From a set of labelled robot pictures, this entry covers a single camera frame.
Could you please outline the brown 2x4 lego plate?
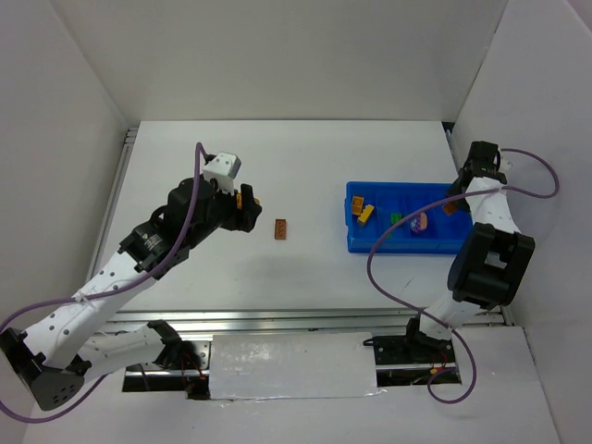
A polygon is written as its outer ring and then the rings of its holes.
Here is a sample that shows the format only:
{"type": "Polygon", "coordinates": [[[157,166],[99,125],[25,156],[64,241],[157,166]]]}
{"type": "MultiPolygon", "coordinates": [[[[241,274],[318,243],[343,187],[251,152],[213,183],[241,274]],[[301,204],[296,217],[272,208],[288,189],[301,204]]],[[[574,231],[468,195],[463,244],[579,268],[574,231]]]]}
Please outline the brown 2x4 lego plate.
{"type": "Polygon", "coordinates": [[[274,225],[274,239],[276,241],[285,241],[287,239],[287,220],[276,219],[274,225]]]}

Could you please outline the purple oval flower lego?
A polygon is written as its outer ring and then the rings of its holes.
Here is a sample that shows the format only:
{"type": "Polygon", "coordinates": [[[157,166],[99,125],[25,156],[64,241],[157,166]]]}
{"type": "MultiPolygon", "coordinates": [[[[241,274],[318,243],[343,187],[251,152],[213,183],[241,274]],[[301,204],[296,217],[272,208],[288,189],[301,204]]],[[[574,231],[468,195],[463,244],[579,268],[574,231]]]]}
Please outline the purple oval flower lego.
{"type": "Polygon", "coordinates": [[[425,212],[421,212],[420,214],[414,216],[408,222],[410,231],[413,233],[423,233],[427,230],[428,227],[428,216],[425,212]]]}

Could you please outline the green lego brick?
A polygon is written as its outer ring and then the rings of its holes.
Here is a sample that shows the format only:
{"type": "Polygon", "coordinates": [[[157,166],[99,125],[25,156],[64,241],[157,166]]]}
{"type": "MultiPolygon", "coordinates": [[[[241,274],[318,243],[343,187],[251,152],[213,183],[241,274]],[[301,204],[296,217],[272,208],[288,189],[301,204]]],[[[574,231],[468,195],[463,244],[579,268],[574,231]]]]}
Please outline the green lego brick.
{"type": "Polygon", "coordinates": [[[390,214],[390,225],[391,226],[399,226],[401,224],[402,219],[403,219],[403,215],[401,213],[391,213],[390,214]]]}

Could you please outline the yellow 2x4 lego brick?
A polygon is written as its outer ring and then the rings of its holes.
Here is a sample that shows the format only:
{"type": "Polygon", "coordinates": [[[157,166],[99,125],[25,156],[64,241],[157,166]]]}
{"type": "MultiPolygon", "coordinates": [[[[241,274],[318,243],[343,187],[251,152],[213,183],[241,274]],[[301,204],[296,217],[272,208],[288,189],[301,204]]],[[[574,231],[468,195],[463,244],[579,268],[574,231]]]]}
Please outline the yellow 2x4 lego brick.
{"type": "Polygon", "coordinates": [[[365,227],[374,213],[375,207],[371,204],[365,205],[357,217],[357,223],[360,227],[365,227]]]}

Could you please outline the orange 2x4 lego brick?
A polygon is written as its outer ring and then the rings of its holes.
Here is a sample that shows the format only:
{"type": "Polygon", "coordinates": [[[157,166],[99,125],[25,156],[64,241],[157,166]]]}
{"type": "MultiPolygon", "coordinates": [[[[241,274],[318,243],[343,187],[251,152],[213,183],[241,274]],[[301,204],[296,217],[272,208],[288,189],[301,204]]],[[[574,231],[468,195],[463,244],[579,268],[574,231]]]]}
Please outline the orange 2x4 lego brick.
{"type": "Polygon", "coordinates": [[[446,203],[442,206],[442,210],[446,215],[451,216],[458,210],[458,204],[455,202],[446,203]]]}

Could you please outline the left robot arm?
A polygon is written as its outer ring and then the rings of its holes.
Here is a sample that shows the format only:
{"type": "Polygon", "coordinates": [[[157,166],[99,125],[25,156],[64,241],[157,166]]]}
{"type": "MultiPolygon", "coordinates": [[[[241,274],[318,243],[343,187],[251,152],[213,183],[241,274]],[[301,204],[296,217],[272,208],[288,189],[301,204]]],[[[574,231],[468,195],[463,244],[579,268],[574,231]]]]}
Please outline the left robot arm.
{"type": "Polygon", "coordinates": [[[217,229],[249,233],[261,212],[248,184],[224,193],[205,179],[184,179],[74,296],[30,327],[3,328],[1,350],[38,407],[51,412],[86,383],[130,365],[196,363],[194,346],[164,320],[104,337],[98,332],[217,229]]]}

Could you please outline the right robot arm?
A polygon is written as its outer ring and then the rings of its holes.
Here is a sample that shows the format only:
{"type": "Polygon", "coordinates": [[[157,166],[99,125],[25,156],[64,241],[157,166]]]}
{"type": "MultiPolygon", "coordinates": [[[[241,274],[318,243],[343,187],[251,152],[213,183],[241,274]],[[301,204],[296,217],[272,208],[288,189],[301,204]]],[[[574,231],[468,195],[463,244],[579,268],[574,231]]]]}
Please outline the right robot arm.
{"type": "Polygon", "coordinates": [[[508,184],[501,170],[501,151],[492,142],[472,142],[458,178],[446,195],[471,195],[445,203],[425,214],[450,216],[460,210],[471,230],[450,266],[445,293],[408,322],[401,349],[412,362],[448,361],[452,330],[476,315],[509,305],[523,280],[535,250],[512,219],[508,184]]]}

